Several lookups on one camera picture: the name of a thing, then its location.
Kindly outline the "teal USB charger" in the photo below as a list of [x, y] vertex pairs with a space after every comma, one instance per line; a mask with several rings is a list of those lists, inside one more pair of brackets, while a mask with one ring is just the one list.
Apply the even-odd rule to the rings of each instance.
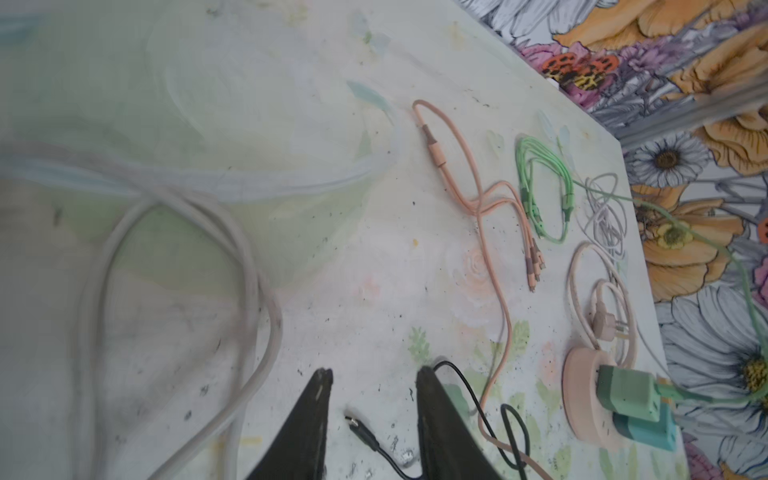
[[671, 405], [663, 402], [657, 421], [641, 420], [618, 413], [613, 414], [613, 423], [625, 438], [660, 450], [674, 452], [677, 448], [678, 428], [673, 418]]
[[472, 413], [470, 403], [464, 395], [464, 388], [456, 384], [444, 384], [444, 389], [461, 418], [466, 421]]

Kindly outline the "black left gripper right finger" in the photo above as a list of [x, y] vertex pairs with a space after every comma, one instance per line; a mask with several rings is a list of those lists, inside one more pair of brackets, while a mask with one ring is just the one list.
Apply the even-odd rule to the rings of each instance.
[[416, 401], [424, 479], [500, 479], [430, 367], [417, 373]]

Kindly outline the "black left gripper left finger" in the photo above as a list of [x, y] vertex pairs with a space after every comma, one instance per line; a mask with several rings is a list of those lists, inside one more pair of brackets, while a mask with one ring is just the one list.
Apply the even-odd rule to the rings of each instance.
[[248, 480], [324, 478], [332, 384], [331, 369], [320, 368], [313, 373]]

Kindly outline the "green USB charger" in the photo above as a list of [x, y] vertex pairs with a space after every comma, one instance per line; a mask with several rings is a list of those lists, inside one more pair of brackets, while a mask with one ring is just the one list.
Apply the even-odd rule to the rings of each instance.
[[660, 419], [661, 396], [648, 372], [601, 365], [597, 398], [614, 413], [651, 422]]

